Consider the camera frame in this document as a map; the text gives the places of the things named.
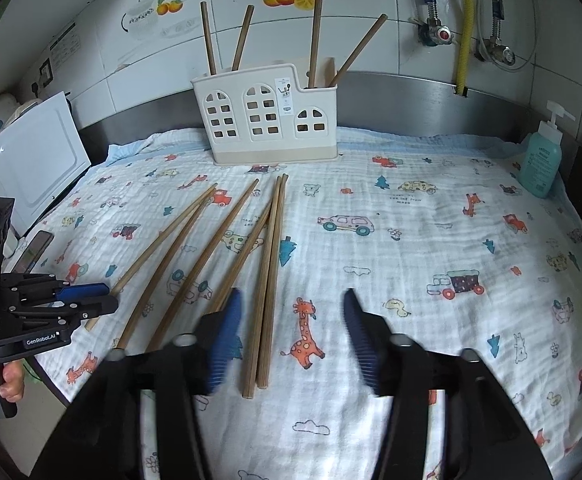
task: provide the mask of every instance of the label sticker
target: label sticker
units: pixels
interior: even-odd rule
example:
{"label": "label sticker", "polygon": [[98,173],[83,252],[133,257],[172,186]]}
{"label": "label sticker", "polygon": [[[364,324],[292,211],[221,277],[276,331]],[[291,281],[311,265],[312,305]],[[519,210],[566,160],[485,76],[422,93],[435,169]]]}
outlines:
{"label": "label sticker", "polygon": [[293,115],[293,98],[291,97],[291,79],[279,77],[276,80],[278,111],[280,115]]}

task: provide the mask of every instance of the pump nozzle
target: pump nozzle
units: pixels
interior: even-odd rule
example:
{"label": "pump nozzle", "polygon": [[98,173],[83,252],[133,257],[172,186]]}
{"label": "pump nozzle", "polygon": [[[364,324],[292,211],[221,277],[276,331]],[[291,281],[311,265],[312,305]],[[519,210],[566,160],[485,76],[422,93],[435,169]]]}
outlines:
{"label": "pump nozzle", "polygon": [[546,102],[546,109],[551,112],[551,120],[548,121],[548,124],[550,124],[555,129],[558,129],[558,127],[556,126],[556,116],[557,117],[568,117],[572,121],[575,121],[575,117],[572,116],[567,110],[565,110],[561,105],[559,105],[555,101],[547,101]]}

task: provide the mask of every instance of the printed car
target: printed car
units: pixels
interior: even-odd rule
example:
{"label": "printed car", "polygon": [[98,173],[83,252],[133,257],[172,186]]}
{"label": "printed car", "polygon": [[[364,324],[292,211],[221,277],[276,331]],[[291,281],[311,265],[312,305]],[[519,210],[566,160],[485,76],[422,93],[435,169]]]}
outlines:
{"label": "printed car", "polygon": [[329,218],[318,218],[318,224],[327,231],[344,229],[346,231],[355,231],[359,236],[367,236],[375,231],[373,224],[366,216],[335,215]]}

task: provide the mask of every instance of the printed giraffe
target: printed giraffe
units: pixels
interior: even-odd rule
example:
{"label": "printed giraffe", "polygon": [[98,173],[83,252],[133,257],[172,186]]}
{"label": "printed giraffe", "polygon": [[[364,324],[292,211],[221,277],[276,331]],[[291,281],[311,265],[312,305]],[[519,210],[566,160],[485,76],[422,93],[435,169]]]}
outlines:
{"label": "printed giraffe", "polygon": [[89,352],[84,359],[84,362],[77,370],[74,370],[73,367],[68,369],[66,372],[66,382],[68,384],[75,384],[75,381],[77,381],[84,372],[92,374],[95,371],[97,365],[98,358],[93,356],[93,352]]}
{"label": "printed giraffe", "polygon": [[478,198],[478,195],[476,195],[476,193],[473,193],[472,195],[469,195],[469,193],[467,193],[467,195],[466,195],[466,201],[468,202],[469,209],[463,207],[462,208],[462,213],[464,213],[468,217],[473,217],[473,215],[476,214],[475,211],[474,211],[474,207],[476,206],[476,204],[481,203],[482,200],[480,200]]}
{"label": "printed giraffe", "polygon": [[301,338],[293,343],[288,354],[280,352],[280,355],[292,355],[300,363],[300,366],[305,370],[309,369],[313,364],[309,361],[310,355],[317,355],[320,359],[324,359],[324,352],[318,348],[315,341],[311,337],[309,330],[309,316],[315,319],[315,307],[312,301],[304,301],[302,298],[297,298],[296,303],[293,304],[293,313],[299,314],[300,319],[300,336]]}

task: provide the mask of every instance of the white cutting board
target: white cutting board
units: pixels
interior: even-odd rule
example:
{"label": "white cutting board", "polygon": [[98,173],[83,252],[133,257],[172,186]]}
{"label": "white cutting board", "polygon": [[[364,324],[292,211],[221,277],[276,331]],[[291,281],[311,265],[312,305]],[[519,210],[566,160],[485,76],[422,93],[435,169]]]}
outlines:
{"label": "white cutting board", "polygon": [[0,196],[15,199],[19,236],[90,166],[63,92],[31,108],[0,133]]}

